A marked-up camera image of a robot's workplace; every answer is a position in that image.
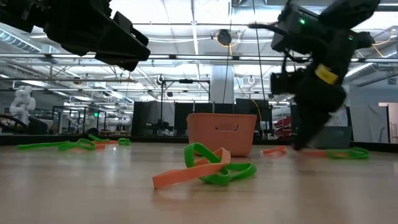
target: table surface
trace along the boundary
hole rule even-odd
[[[193,180],[154,190],[152,176],[184,167],[184,144],[105,151],[0,147],[0,223],[375,224],[398,220],[398,156],[367,161],[250,158],[255,177],[227,187]]]

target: ceiling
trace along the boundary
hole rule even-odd
[[[161,99],[160,85],[157,84],[159,75],[168,80],[184,78],[209,80],[212,76],[213,66],[226,65],[225,60],[212,60],[209,56],[228,55],[228,47],[220,45],[214,39],[214,36],[220,29],[231,28],[234,41],[234,46],[231,49],[232,55],[254,57],[252,60],[230,60],[228,62],[233,67],[235,74],[235,97],[244,98],[250,95],[251,98],[262,99],[262,93],[257,93],[262,91],[263,88],[259,81],[262,77],[264,90],[269,91],[269,75],[272,72],[280,71],[280,62],[265,60],[262,62],[260,70],[258,64],[259,49],[262,57],[281,57],[282,55],[271,49],[272,32],[258,30],[259,45],[257,45],[256,31],[248,29],[244,24],[253,21],[263,23],[276,21],[285,2],[255,1],[263,2],[256,8],[256,14],[253,13],[252,8],[243,6],[239,9],[236,8],[235,11],[233,10],[232,16],[229,16],[229,0],[146,0],[145,2],[113,0],[111,1],[113,13],[121,12],[132,21],[137,30],[148,36],[150,39],[148,48],[152,52],[151,57],[156,59],[141,62],[134,72],[125,72],[118,67],[110,67],[90,58],[57,58],[57,63],[51,63],[40,58],[39,55],[37,57],[13,55],[12,57],[0,58],[0,74],[10,78],[49,78],[53,81],[15,82],[14,87],[30,84],[37,88],[51,89],[54,95],[64,98],[65,101],[95,102],[99,105],[120,103],[123,106],[125,105],[127,110],[131,110],[133,101]],[[320,12],[331,1],[303,2],[311,10]],[[382,1],[382,4],[386,7],[394,7],[398,4],[398,1]],[[366,30],[370,32],[378,43],[375,46],[377,50],[375,48],[360,50],[356,52],[355,57],[382,58],[381,55],[384,57],[389,55],[389,58],[396,58],[397,54],[393,53],[396,51],[398,41],[396,36],[397,21],[398,13],[396,12],[375,12],[372,18],[355,27],[354,30],[356,31]],[[35,27],[34,31],[28,34],[1,24],[0,32],[2,30],[42,49],[41,53],[68,53],[57,43],[48,40],[40,28]],[[5,41],[0,41],[0,53],[27,54],[29,52]],[[189,59],[170,60],[163,55],[189,55]],[[362,82],[369,81],[369,79],[379,77],[381,71],[390,74],[396,70],[394,63],[390,63],[389,68],[376,66],[379,64],[375,63],[367,67],[373,69],[373,72],[368,72],[362,76],[361,73],[364,69],[359,68],[363,65],[366,65],[366,63],[353,63],[351,65],[351,69],[357,71],[350,74],[351,79],[346,82],[346,85],[360,85]],[[289,65],[288,70],[293,69],[294,66]],[[59,81],[77,77],[82,80],[89,80],[89,82]],[[136,83],[127,82],[129,77]],[[0,82],[1,88],[9,88],[12,84],[13,82]],[[176,82],[167,87],[167,91],[173,92],[173,96],[164,95],[164,99],[167,101],[207,100],[208,90],[207,83],[199,85],[197,83],[183,84]],[[85,98],[78,99],[73,96],[84,96]],[[272,101],[284,100],[287,97],[280,96]]]

